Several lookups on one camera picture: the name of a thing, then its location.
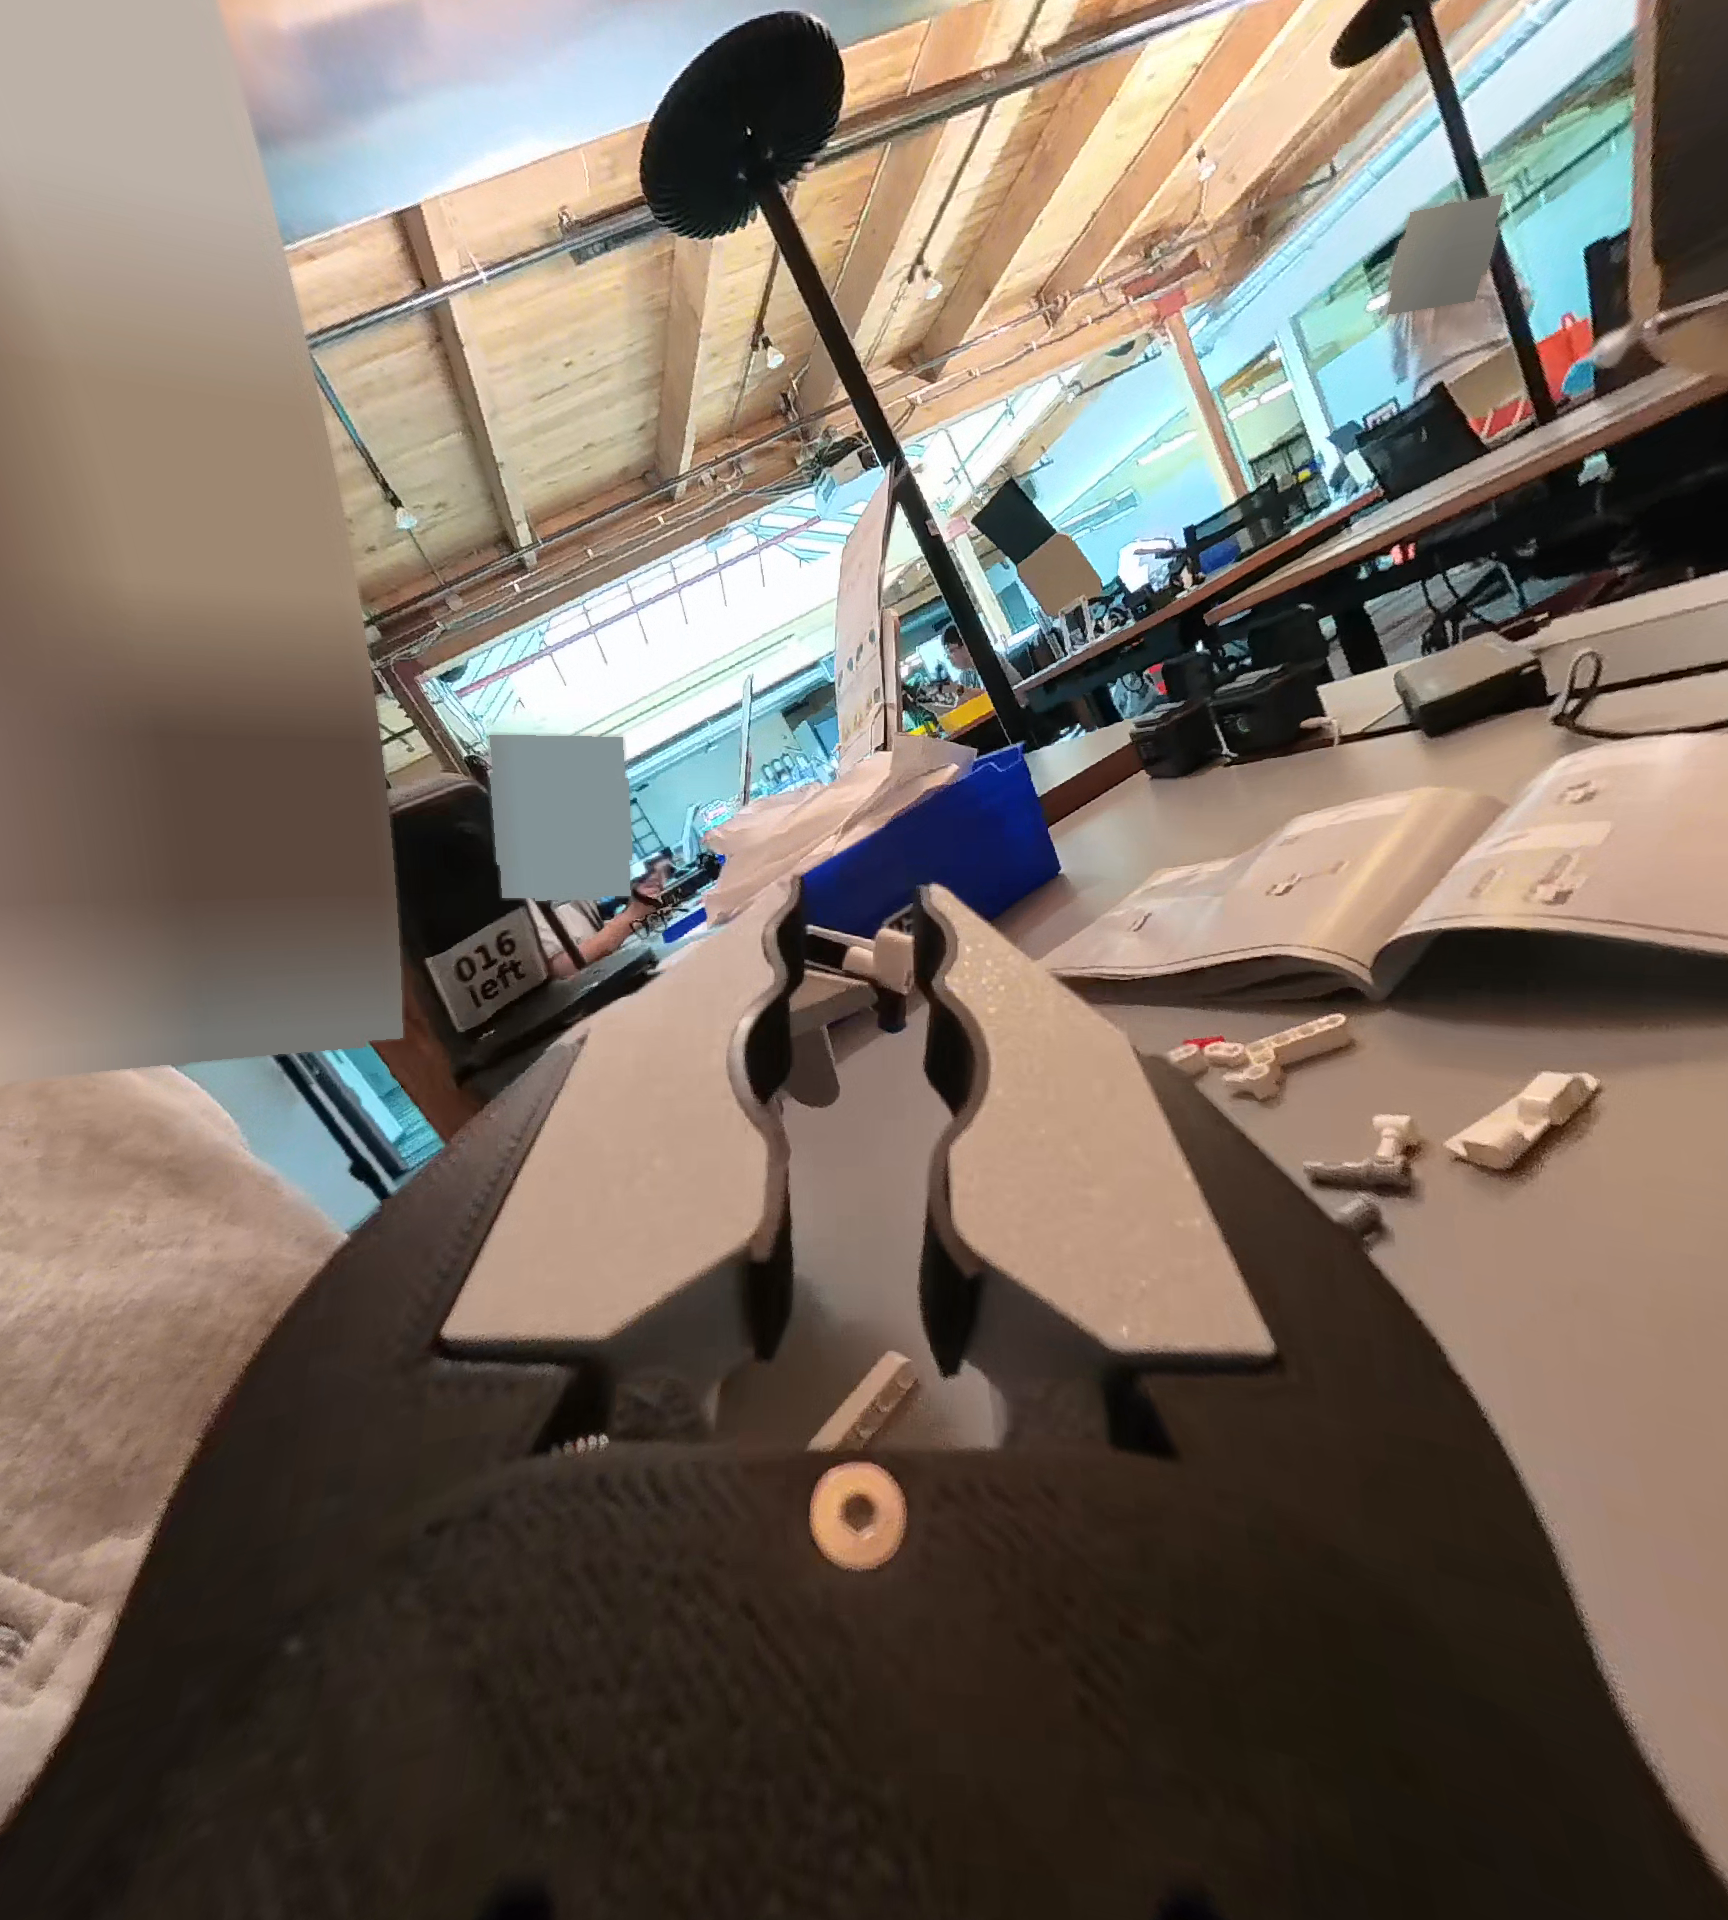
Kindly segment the crumpled white paper bags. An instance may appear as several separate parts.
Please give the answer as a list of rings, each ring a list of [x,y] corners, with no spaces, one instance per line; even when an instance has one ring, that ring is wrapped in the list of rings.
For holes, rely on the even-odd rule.
[[[829,783],[756,799],[707,832],[707,849],[722,861],[707,912],[720,920],[740,914],[769,887],[803,877],[956,783],[973,762],[969,747],[905,732]]]

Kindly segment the black battery charger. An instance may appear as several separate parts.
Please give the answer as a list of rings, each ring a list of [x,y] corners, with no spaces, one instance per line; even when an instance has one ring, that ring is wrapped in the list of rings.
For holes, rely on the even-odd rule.
[[[1330,724],[1321,686],[1330,669],[1316,663],[1253,669],[1210,698],[1212,727],[1227,760],[1244,762],[1300,750]]]
[[[1169,702],[1129,723],[1129,745],[1152,781],[1179,781],[1230,762],[1207,700]]]

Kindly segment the computer monitor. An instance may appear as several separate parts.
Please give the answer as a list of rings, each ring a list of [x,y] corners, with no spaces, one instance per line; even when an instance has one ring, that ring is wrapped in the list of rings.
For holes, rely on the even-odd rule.
[[[1596,347],[1728,379],[1728,3],[1639,3],[1628,316]]]

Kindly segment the black floor lamp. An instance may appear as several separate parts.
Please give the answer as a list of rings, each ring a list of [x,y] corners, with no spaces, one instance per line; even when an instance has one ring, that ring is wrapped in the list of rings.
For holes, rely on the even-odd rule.
[[[878,393],[854,349],[803,231],[791,184],[831,139],[845,100],[841,49],[803,12],[767,12],[729,28],[669,85],[643,135],[638,186],[660,228],[707,242],[751,219],[769,228],[841,397],[875,453],[885,490],[972,659],[992,714],[1012,747],[1035,748],[1039,728],[1003,670],[942,522],[916,481]]]
[[[1502,202],[1487,192],[1487,182],[1476,153],[1476,139],[1454,79],[1451,63],[1445,55],[1442,32],[1433,18],[1433,6],[1429,3],[1359,5],[1333,40],[1330,64],[1342,73],[1356,71],[1378,59],[1380,52],[1401,37],[1412,38],[1416,44],[1429,97],[1451,153],[1454,176],[1461,190],[1461,207],[1456,212],[1451,212],[1449,207],[1428,211],[1426,241],[1410,249],[1416,256],[1413,264],[1404,272],[1393,272],[1393,280],[1404,280],[1404,287],[1391,290],[1387,315],[1398,318],[1422,312],[1428,304],[1428,293],[1444,293],[1449,296],[1465,279],[1473,280],[1476,275],[1464,272],[1464,266],[1476,264],[1476,238],[1487,238],[1485,272],[1500,302],[1500,318],[1516,363],[1520,386],[1533,421],[1537,425],[1550,425],[1558,416],[1558,407],[1550,393],[1537,342],[1530,330],[1517,271],[1502,236]]]

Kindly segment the long wooden desk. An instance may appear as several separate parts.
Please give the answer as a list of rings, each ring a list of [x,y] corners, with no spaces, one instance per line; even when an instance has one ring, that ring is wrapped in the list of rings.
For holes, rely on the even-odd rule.
[[[1384,663],[1373,607],[1476,569],[1506,589],[1609,573],[1621,595],[1728,570],[1728,380],[1655,370],[1367,510],[1212,616],[1217,643],[1328,623],[1351,672]]]

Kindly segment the person's grey hoodie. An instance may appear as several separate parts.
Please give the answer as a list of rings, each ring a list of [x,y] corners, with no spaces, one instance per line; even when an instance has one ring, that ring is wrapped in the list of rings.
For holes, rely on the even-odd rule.
[[[0,1828],[217,1407],[341,1242],[177,1068],[0,1086]]]

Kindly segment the blue plastic bin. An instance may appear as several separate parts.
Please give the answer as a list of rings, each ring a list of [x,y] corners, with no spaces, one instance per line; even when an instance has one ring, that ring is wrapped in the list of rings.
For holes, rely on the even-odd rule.
[[[1060,874],[1025,753],[1003,747],[810,866],[800,904],[810,926],[870,939],[924,887],[995,923]]]

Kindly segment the white lego beam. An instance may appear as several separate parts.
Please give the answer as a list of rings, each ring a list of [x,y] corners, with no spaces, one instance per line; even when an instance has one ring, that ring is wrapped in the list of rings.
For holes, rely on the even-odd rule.
[[[805,1451],[816,1454],[870,1451],[901,1417],[916,1390],[916,1363],[899,1352],[883,1352],[812,1435]]]

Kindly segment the white lego pin assembly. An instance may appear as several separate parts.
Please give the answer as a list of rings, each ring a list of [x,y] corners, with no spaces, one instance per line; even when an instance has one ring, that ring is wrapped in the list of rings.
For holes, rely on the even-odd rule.
[[[867,939],[805,924],[801,946],[807,970],[859,982],[874,996],[875,1026],[883,1034],[903,1033],[918,992],[916,932],[905,917],[878,926]]]

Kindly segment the white lego panel piece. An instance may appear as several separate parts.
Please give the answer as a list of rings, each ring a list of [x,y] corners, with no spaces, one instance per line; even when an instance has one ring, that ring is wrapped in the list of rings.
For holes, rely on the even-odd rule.
[[[1587,1071],[1542,1071],[1493,1111],[1445,1138],[1445,1155],[1482,1172],[1516,1170],[1548,1138],[1585,1113],[1601,1092]]]

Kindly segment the open instruction booklet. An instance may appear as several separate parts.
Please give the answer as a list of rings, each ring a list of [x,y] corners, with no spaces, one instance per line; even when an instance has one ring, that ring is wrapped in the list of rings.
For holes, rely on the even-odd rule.
[[[1150,877],[1042,966],[1084,989],[1384,1001],[1461,935],[1728,959],[1728,732],[1580,748],[1509,805],[1416,787],[1301,815]]]

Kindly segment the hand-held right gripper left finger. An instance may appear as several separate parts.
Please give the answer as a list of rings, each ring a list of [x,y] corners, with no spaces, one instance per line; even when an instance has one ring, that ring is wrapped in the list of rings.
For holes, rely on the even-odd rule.
[[[789,1001],[801,887],[765,887],[572,1048],[442,1327],[467,1359],[741,1367],[793,1304]]]

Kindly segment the black power adapter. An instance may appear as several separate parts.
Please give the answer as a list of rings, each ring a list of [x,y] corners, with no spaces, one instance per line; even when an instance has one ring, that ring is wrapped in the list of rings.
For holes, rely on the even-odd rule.
[[[1502,637],[1469,637],[1404,663],[1393,672],[1393,692],[1407,728],[1431,741],[1548,709],[1551,698],[1537,653]]]

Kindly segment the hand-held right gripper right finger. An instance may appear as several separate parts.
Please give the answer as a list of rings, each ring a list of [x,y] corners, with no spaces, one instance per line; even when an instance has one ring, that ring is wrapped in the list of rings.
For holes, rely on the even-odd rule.
[[[919,1318],[988,1381],[1247,1375],[1277,1345],[1169,1120],[1161,1076],[940,885],[913,904],[924,1080]]]

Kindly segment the pile of lego pieces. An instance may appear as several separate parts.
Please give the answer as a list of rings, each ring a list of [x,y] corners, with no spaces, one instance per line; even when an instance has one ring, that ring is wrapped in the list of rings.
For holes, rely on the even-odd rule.
[[[1274,1102],[1292,1073],[1356,1044],[1351,1021],[1325,1015],[1300,1021],[1255,1041],[1201,1039],[1163,1053],[1163,1064],[1190,1083],[1214,1083],[1232,1098]]]

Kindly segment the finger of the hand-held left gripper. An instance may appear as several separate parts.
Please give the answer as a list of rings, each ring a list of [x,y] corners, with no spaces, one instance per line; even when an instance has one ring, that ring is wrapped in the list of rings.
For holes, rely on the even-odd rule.
[[[854,972],[807,969],[787,998],[787,1033],[793,1051],[810,1048],[845,1022],[864,1018],[875,1030],[875,982]]]

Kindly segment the grey axle with white connector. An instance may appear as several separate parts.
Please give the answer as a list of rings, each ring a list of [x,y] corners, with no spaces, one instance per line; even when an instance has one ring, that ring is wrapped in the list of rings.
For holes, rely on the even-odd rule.
[[[1413,1163],[1422,1148],[1417,1125],[1407,1114],[1380,1114],[1371,1118],[1371,1150],[1359,1158],[1308,1161],[1303,1177],[1314,1188],[1351,1191],[1364,1195],[1413,1192]]]

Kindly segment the upright instruction sheet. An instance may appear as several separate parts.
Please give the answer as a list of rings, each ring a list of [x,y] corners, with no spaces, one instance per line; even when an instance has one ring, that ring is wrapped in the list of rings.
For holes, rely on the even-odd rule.
[[[883,607],[883,570],[905,479],[901,460],[883,470],[837,559],[829,661],[837,775],[888,753],[901,732],[899,620]]]

